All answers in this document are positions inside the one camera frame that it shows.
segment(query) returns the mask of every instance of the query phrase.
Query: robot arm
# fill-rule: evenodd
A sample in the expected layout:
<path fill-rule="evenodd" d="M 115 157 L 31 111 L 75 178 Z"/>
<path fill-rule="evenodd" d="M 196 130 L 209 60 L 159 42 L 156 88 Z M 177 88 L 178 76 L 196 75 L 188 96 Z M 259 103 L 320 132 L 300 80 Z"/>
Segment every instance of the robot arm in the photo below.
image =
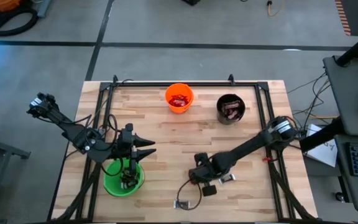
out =
<path fill-rule="evenodd" d="M 272 146 L 274 149 L 284 149 L 294 140 L 296 134 L 297 132 L 286 118 L 277 117 L 268 129 L 262 130 L 255 137 L 231 151 L 218 152 L 210 158 L 206 153 L 196 154 L 197 167 L 189 170 L 188 173 L 191 183 L 207 184 L 211 180 L 222 177 L 239 159 L 261 147 Z"/>
<path fill-rule="evenodd" d="M 133 135 L 133 125 L 126 124 L 121 129 L 116 142 L 106 143 L 103 135 L 92 128 L 84 127 L 71 121 L 59 110 L 55 97 L 39 93 L 30 103 L 27 113 L 35 118 L 47 118 L 63 130 L 62 136 L 73 143 L 73 146 L 82 154 L 87 155 L 95 162 L 104 162 L 106 159 L 129 158 L 131 172 L 135 171 L 136 163 L 155 152 L 155 149 L 136 150 L 136 147 L 151 146 L 153 141 Z"/>

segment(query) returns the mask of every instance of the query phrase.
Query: paper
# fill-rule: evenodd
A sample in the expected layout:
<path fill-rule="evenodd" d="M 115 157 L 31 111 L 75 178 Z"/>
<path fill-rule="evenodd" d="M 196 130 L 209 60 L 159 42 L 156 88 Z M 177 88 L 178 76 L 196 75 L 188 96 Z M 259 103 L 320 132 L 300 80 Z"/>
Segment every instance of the paper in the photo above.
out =
<path fill-rule="evenodd" d="M 310 136 L 321 130 L 314 124 L 309 125 L 307 136 Z M 335 167 L 336 165 L 336 156 L 338 149 L 335 144 L 335 140 L 330 140 L 324 144 L 321 144 L 314 149 L 307 152 L 307 157 L 315 159 L 319 162 L 325 163 L 329 166 Z"/>

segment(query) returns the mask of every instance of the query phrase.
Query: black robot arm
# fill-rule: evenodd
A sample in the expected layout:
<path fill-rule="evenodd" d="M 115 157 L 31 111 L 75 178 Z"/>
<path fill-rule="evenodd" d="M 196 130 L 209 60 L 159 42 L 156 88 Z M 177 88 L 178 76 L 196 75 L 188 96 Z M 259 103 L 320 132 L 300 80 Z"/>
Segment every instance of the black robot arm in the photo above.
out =
<path fill-rule="evenodd" d="M 127 124 L 116 142 L 106 143 L 103 135 L 93 128 L 88 128 L 73 122 L 60 112 L 55 97 L 39 93 L 30 103 L 27 113 L 35 118 L 47 118 L 63 130 L 62 136 L 73 143 L 73 146 L 82 154 L 87 155 L 95 162 L 104 162 L 106 159 L 129 158 L 130 170 L 135 169 L 136 162 L 155 152 L 155 149 L 135 150 L 135 147 L 150 146 L 153 141 L 133 135 L 133 125 Z"/>
<path fill-rule="evenodd" d="M 215 186 L 210 185 L 209 182 L 227 174 L 239 159 L 265 146 L 282 151 L 295 139 L 296 135 L 297 131 L 285 117 L 277 117 L 268 124 L 267 129 L 261 130 L 255 137 L 231 151 L 218 152 L 211 157 L 208 157 L 206 153 L 196 154 L 196 168 L 189 170 L 188 173 L 190 181 L 192 184 L 205 185 L 204 196 L 216 194 Z M 296 199 L 275 166 L 269 166 L 269 168 L 272 169 L 272 177 L 281 186 L 300 216 L 304 219 L 315 220 L 315 217 L 310 215 Z"/>
<path fill-rule="evenodd" d="M 196 154 L 197 167 L 189 170 L 191 183 L 208 183 L 218 179 L 230 171 L 230 168 L 244 156 L 264 146 L 274 149 L 283 149 L 294 140 L 297 132 L 290 122 L 284 117 L 277 117 L 271 122 L 270 127 L 261 130 L 255 137 L 226 152 L 218 152 L 208 158 L 206 153 Z"/>

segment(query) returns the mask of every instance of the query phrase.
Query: concrete floor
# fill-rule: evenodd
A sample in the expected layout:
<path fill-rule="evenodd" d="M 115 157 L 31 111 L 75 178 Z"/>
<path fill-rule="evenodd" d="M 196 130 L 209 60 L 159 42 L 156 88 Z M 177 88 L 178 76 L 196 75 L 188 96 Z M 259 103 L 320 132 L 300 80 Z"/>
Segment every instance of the concrete floor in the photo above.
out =
<path fill-rule="evenodd" d="M 31 151 L 28 161 L 13 158 L 0 188 L 0 219 L 8 223 L 45 221 L 58 181 L 67 141 L 60 130 L 25 113 L 39 92 L 56 96 L 61 110 L 75 115 L 94 47 L 30 46 L 44 42 L 96 42 L 109 0 L 54 0 L 47 18 L 26 33 L 0 38 L 0 141 Z M 281 1 L 274 0 L 276 9 Z M 256 49 L 173 49 L 102 47 L 92 80 L 285 80 L 287 90 L 320 76 L 322 59 L 342 52 L 358 37 L 346 36 L 334 0 L 287 0 L 268 17 L 260 0 L 202 0 L 190 7 L 180 0 L 115 0 L 103 42 L 258 45 Z M 28 19 L 21 15 L 6 26 Z M 322 51 L 269 50 L 273 45 L 323 46 Z M 289 94 L 293 110 L 313 99 L 311 85 Z M 322 94 L 320 116 L 337 115 L 333 95 Z M 296 116 L 304 122 L 305 115 Z M 358 221 L 351 204 L 332 197 L 332 177 L 310 177 L 320 218 Z M 323 184 L 329 183 L 327 189 Z"/>

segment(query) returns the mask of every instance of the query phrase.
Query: wooden table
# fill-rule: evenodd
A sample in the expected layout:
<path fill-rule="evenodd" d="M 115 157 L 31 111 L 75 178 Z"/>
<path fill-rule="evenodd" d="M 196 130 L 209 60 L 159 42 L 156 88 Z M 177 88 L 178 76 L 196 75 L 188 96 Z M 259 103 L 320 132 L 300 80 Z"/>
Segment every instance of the wooden table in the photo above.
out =
<path fill-rule="evenodd" d="M 76 118 L 93 114 L 100 82 L 85 82 Z M 274 113 L 291 116 L 285 85 L 281 80 L 268 81 Z M 95 222 L 269 222 L 277 221 L 268 165 L 262 161 L 265 149 L 249 154 L 231 169 L 237 181 L 216 184 L 218 193 L 203 197 L 201 205 L 193 211 L 173 209 L 179 187 L 188 180 L 187 172 L 195 167 L 194 154 L 235 148 L 252 138 L 260 130 L 260 118 L 253 87 L 192 87 L 195 100 L 185 114 L 173 114 L 165 102 L 162 87 L 120 87 L 114 92 L 111 113 L 115 114 L 119 128 L 134 124 L 134 131 L 142 138 L 156 142 L 157 152 L 143 159 L 145 183 L 126 198 L 110 196 L 103 187 L 103 173 L 99 180 L 94 211 Z M 216 101 L 226 93 L 239 95 L 246 104 L 241 121 L 230 126 L 216 119 Z M 265 97 L 265 117 L 267 114 Z M 290 188 L 301 204 L 317 216 L 308 176 L 301 151 L 289 147 L 283 156 Z M 61 215 L 80 190 L 86 157 L 80 153 L 70 156 L 64 165 L 52 218 Z M 181 200 L 194 205 L 198 189 L 187 185 Z M 280 191 L 284 214 L 287 217 L 283 192 Z M 87 213 L 89 196 L 85 201 Z"/>

